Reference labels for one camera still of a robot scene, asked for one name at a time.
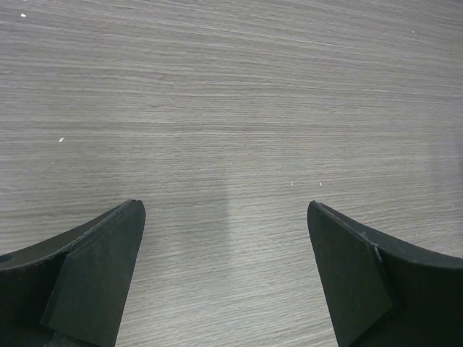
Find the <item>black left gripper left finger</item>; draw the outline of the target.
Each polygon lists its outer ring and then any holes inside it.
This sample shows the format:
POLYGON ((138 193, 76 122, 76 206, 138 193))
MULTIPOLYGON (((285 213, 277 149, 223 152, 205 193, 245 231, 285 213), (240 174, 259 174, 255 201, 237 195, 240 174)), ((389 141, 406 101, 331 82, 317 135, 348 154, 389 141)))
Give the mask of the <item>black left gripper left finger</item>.
POLYGON ((1 256, 2 346, 114 346, 146 212, 127 200, 1 256))

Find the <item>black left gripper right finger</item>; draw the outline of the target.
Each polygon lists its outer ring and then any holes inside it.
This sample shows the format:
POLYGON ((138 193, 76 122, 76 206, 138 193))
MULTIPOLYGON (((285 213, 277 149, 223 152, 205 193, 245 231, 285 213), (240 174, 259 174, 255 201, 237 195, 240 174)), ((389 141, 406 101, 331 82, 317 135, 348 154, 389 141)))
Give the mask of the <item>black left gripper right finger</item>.
POLYGON ((339 346, 462 345, 462 259, 316 201, 307 226, 339 346))

